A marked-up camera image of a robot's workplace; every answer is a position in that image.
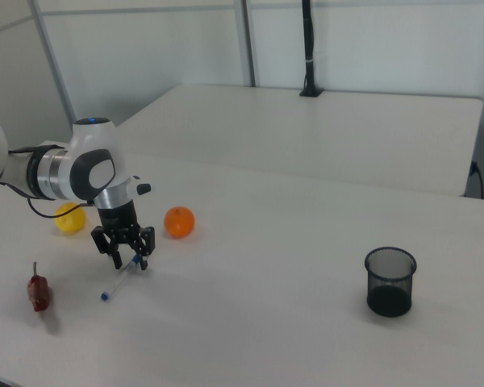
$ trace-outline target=white wall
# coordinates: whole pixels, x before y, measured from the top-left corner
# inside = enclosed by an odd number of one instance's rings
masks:
[[[0,125],[10,148],[68,140],[69,121],[27,1],[0,0]]]
[[[484,101],[484,3],[458,2],[313,2],[316,83],[333,90],[467,96]],[[300,3],[251,2],[260,86],[303,87]],[[484,175],[484,111],[475,159]],[[478,196],[477,185],[474,177],[469,196]]]
[[[181,83],[248,83],[233,0],[39,4],[78,118],[119,125]]]

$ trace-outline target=table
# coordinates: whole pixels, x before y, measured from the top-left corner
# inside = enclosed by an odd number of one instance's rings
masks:
[[[482,101],[180,85],[119,126],[126,151],[460,196]]]
[[[484,201],[127,154],[154,182],[146,273],[115,278],[86,229],[61,235],[0,186],[0,376],[25,387],[484,386]],[[171,206],[196,215],[171,240]],[[49,212],[55,203],[39,203]],[[413,307],[365,303],[364,258],[418,261]],[[53,291],[35,314],[31,262]]]

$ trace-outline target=red object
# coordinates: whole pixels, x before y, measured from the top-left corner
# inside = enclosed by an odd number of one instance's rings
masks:
[[[38,276],[35,273],[27,284],[27,293],[35,312],[40,312],[48,308],[50,294],[48,292],[48,282],[45,277]]]

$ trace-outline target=mesh pen holder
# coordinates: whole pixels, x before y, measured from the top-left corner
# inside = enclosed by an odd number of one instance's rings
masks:
[[[376,248],[364,261],[368,271],[369,308],[385,317],[398,317],[412,306],[412,275],[417,264],[401,248]]]

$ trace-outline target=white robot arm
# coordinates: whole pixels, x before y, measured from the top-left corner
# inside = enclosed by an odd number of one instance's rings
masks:
[[[129,182],[115,125],[109,119],[81,119],[74,123],[73,137],[66,149],[46,145],[10,151],[0,127],[0,184],[29,200],[93,203],[102,223],[91,233],[98,250],[111,256],[115,267],[120,268],[119,244],[129,244],[145,270],[147,256],[154,249],[154,228],[138,224],[134,202],[128,194]],[[138,188],[142,194],[150,190],[150,185]]]

